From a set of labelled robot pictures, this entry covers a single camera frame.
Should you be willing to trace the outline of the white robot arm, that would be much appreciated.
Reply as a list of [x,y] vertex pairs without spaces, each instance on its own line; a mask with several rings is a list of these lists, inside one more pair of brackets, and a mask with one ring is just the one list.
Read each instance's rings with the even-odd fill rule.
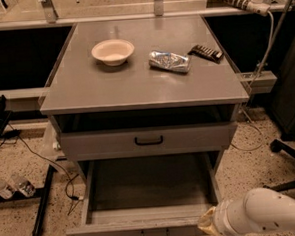
[[198,220],[213,236],[295,231],[295,199],[266,188],[248,191],[238,200],[223,200]]

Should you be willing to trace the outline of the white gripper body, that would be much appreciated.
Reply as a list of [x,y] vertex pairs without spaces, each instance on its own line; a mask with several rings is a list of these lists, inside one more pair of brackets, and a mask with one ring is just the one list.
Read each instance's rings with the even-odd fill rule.
[[250,232],[246,198],[223,200],[214,214],[213,223],[222,236],[244,236]]

